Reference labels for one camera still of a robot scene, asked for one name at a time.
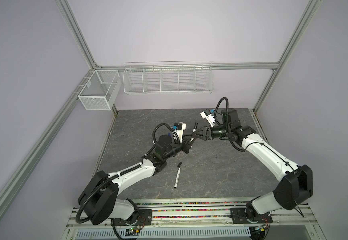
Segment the white marker pen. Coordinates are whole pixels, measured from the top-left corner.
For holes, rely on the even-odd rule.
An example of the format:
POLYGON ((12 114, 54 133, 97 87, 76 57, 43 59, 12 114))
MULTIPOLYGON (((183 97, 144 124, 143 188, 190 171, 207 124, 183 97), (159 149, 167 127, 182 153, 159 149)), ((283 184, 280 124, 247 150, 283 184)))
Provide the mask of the white marker pen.
POLYGON ((177 174, 176 174, 176 178, 175 178, 175 183, 174 183, 174 188, 175 188, 175 189, 177 189, 177 186, 178 186, 178 181, 179 181, 180 171, 181 171, 181 169, 180 169, 180 168, 178 168, 178 170, 177 170, 177 174))
POLYGON ((198 126, 198 123, 195 123, 194 124, 194 127, 193 127, 193 130, 192 130, 192 134, 194 134, 197 130, 197 126, 198 126))

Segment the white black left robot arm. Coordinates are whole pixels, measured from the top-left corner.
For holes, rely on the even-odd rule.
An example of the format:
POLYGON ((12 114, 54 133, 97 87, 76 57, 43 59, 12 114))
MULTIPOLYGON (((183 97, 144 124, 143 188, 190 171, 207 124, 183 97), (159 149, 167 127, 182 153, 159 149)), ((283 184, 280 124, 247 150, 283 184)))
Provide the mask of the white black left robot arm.
POLYGON ((169 158, 179 152, 189 153, 193 143, 191 135, 183 133, 185 123, 175 123, 172 127, 163 125, 171 133, 154 137, 154 145, 137 164, 109 174, 99 171, 92 177, 78 199, 80 208, 75 217, 76 223, 99 225, 107 218, 121 219, 128 225, 137 223, 140 209, 131 199, 119 199, 119 194, 135 183, 160 173, 169 158))

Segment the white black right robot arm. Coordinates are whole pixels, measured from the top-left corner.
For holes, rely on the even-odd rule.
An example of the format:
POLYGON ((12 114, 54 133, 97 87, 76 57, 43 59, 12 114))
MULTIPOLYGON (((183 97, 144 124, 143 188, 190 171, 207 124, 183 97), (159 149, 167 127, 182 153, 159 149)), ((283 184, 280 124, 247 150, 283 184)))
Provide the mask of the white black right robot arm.
POLYGON ((192 136, 204 141, 219 138, 227 140, 239 152, 249 152, 264 164, 278 180, 277 187, 246 204, 237 216, 250 223, 266 220, 279 209, 296 210, 303 214, 299 205, 313 196, 313 171, 307 165, 298 165, 270 146, 250 126, 242 126, 236 110, 229 108, 228 98, 223 97, 225 108, 206 109, 201 117, 208 126, 193 130, 192 136))

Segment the white mesh square basket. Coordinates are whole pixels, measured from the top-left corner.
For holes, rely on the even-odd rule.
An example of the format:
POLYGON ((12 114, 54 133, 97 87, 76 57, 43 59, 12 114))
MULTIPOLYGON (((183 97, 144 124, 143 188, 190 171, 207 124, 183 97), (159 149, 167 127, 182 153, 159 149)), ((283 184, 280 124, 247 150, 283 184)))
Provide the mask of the white mesh square basket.
POLYGON ((111 111, 122 81, 118 71, 95 70, 79 93, 79 99, 88 111, 111 111))

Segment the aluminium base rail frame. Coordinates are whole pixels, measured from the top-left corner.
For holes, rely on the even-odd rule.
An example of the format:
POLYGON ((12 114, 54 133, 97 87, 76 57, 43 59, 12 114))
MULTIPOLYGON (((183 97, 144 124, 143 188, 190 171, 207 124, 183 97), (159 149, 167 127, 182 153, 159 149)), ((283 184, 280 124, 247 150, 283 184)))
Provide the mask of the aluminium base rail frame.
POLYGON ((105 220, 94 226, 77 224, 74 209, 65 240, 323 240, 309 205, 275 210, 251 223, 243 217, 248 198, 136 200, 136 224, 105 220))

